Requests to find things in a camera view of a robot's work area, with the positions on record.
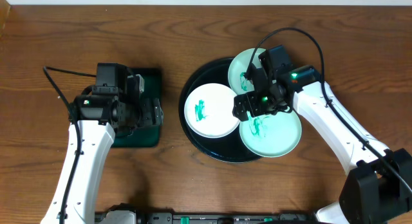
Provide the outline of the mint plate front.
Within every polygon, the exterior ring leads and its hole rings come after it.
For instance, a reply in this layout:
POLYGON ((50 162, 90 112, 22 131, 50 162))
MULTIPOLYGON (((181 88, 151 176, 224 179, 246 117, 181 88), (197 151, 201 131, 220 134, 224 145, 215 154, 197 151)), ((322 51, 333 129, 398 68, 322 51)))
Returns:
POLYGON ((267 158, 288 154, 299 143, 302 125, 299 117, 291 113, 251 117, 239 125, 244 145, 253 153, 267 158))

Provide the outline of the white plate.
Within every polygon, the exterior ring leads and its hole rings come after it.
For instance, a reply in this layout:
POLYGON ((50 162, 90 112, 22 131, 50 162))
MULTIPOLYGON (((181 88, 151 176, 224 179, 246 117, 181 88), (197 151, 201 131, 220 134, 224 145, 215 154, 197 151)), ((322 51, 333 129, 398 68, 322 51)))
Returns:
POLYGON ((197 87, 185 99, 186 124, 206 138, 231 134, 239 126, 239 119, 232 114, 235 96, 236 93, 223 84, 208 83, 197 87))

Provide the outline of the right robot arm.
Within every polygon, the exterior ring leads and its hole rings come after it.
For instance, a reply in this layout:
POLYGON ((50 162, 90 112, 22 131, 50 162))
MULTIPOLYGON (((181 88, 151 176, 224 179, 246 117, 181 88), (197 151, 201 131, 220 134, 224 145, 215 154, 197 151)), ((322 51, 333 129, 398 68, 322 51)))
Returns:
POLYGON ((335 153, 346 173, 338 201, 319 209, 321 223, 385 223, 411 211, 411 155, 370 135, 311 65, 296 68, 283 46, 248 49, 229 66, 240 121, 294 111, 335 153))

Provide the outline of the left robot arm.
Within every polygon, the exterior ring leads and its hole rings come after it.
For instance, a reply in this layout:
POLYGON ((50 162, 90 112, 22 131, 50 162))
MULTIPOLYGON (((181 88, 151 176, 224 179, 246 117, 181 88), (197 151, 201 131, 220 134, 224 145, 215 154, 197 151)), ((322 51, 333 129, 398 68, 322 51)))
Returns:
POLYGON ((68 102, 53 79, 50 84, 68 110, 68 149, 51 204, 42 223, 144 223, 126 203, 107 212, 95 210, 109 150, 151 148, 160 139, 162 74, 158 68, 99 63, 95 83, 68 102))

